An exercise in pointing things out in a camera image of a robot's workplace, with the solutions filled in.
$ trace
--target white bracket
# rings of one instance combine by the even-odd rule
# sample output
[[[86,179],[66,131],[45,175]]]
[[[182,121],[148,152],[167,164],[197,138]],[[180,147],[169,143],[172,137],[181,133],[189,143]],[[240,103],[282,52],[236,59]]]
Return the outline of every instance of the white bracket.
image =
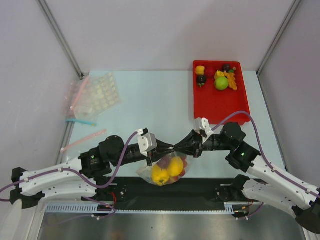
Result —
[[[316,201],[317,197],[309,194],[308,191],[300,189],[295,184],[279,176],[276,172],[279,172],[282,175],[286,176],[288,179],[299,183],[307,190],[310,190],[310,192],[312,191],[314,193],[318,193],[316,186],[298,179],[290,173],[278,168],[274,164],[272,164],[273,170],[271,170],[261,156],[257,156],[252,163],[254,164],[254,166],[249,167],[247,171],[248,174],[251,174],[270,184],[271,186],[282,192],[286,197],[288,197],[289,200],[294,202],[302,210],[309,209],[310,202]]]
[[[152,133],[147,133],[143,136],[139,135],[138,144],[140,153],[146,157],[148,156],[148,152],[150,152],[158,146],[156,136]]]
[[[80,179],[77,174],[70,171],[63,171],[62,168],[71,168],[79,172],[82,169],[81,160],[76,157],[56,166],[51,166],[37,171],[23,172],[20,179],[24,179],[25,182],[20,183],[19,187],[22,189],[21,193],[25,196],[30,197],[52,186],[57,186],[65,182],[78,181]],[[57,172],[43,175],[35,179],[30,179],[30,177],[34,175],[38,175],[51,170],[57,170]]]
[[[45,194],[45,197],[41,198],[41,201],[44,202],[53,200],[81,200],[82,197],[91,198],[97,194],[96,188],[83,180],[50,186],[43,189],[42,193]]]
[[[194,120],[194,131],[197,134],[200,134],[202,136],[202,143],[204,144],[211,135],[214,134],[214,131],[212,131],[209,120],[206,118],[198,117]]]
[[[243,185],[242,193],[248,199],[258,200],[262,203],[271,205],[274,208],[289,214],[293,218],[296,218],[296,215],[292,210],[292,207],[295,206],[296,203],[273,186],[264,185],[250,179]]]

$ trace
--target red wire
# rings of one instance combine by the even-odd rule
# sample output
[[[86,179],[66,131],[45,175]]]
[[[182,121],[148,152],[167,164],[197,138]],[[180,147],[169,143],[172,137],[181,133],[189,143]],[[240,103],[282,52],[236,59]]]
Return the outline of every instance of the red wire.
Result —
[[[117,197],[114,192],[111,192],[111,195],[113,196],[113,206],[115,206],[117,203]]]

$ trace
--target white table surface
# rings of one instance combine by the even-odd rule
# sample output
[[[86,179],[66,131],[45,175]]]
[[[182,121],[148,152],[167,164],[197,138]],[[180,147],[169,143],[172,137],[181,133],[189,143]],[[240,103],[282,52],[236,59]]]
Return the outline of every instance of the white table surface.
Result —
[[[90,75],[99,76],[105,73],[95,71]],[[178,143],[193,129],[192,71],[115,71],[114,76],[121,103],[101,114],[96,127],[76,123],[73,128],[70,143],[107,129],[107,134],[103,137],[97,137],[81,145],[82,152],[96,147],[111,135],[118,135],[126,142],[135,130],[141,128],[148,128],[157,139],[169,144]],[[250,112],[256,122],[263,150],[269,161],[284,169],[256,72],[244,71],[243,77]],[[242,130],[246,133],[244,140],[259,149],[252,124],[245,123]],[[137,139],[133,139],[131,143],[137,143]],[[74,147],[66,156],[76,157],[78,149]],[[200,158],[193,160],[185,178],[234,178],[238,174],[244,174],[228,164],[225,160],[227,155],[227,151],[203,152]],[[144,164],[145,161],[124,165],[117,176],[138,177],[136,171]]]

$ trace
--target clear plastic bag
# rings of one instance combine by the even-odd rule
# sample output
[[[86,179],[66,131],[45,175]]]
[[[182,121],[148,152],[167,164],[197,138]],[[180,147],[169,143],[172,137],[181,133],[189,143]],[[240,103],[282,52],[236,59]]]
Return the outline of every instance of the clear plastic bag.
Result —
[[[87,76],[76,84],[71,102],[69,118],[96,122],[101,113],[120,103],[114,74]]]
[[[136,173],[149,184],[164,186],[179,181],[190,169],[193,158],[179,152],[170,153],[148,166],[147,163]]]

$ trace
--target toy fruit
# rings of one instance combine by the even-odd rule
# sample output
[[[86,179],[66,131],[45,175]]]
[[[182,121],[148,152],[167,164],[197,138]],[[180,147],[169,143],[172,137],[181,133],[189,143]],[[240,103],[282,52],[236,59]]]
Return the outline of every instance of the toy fruit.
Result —
[[[222,72],[229,72],[231,70],[230,64],[226,63],[222,66]]]
[[[207,77],[205,75],[199,75],[196,77],[196,84],[201,88],[207,82]]]
[[[228,79],[228,86],[229,88],[233,89],[234,91],[238,90],[235,74],[233,72],[226,73],[224,72],[224,75]]]
[[[169,155],[164,156],[163,158],[161,158],[156,164],[162,168],[162,169],[166,169],[167,167],[169,167],[169,164],[171,162],[171,157]]]
[[[235,72],[235,70],[237,70],[237,68],[233,67],[231,70],[228,71],[228,74],[233,74]]]
[[[214,79],[217,80],[217,78],[219,77],[224,77],[225,74],[222,71],[216,71],[215,75],[214,75]]]
[[[179,176],[184,170],[184,162],[178,156],[175,156],[171,159],[170,165],[167,168],[167,172],[170,177]]]
[[[188,162],[186,159],[182,159],[183,162],[183,168],[185,169],[188,166]]]
[[[228,79],[224,76],[220,76],[214,81],[215,88],[221,91],[225,90],[228,85]]]
[[[173,184],[179,180],[179,176],[172,176],[170,180],[167,182],[168,184]]]
[[[215,69],[212,67],[212,66],[208,66],[205,68],[204,70],[204,75],[207,77],[207,78],[213,78],[215,76]]]
[[[197,66],[195,68],[196,75],[205,75],[205,67],[204,66]]]
[[[183,177],[184,175],[186,175],[186,170],[183,169],[183,171],[179,174],[179,177]]]
[[[156,164],[151,169],[151,179],[155,184],[161,186],[169,181],[170,176],[167,169],[162,169]]]

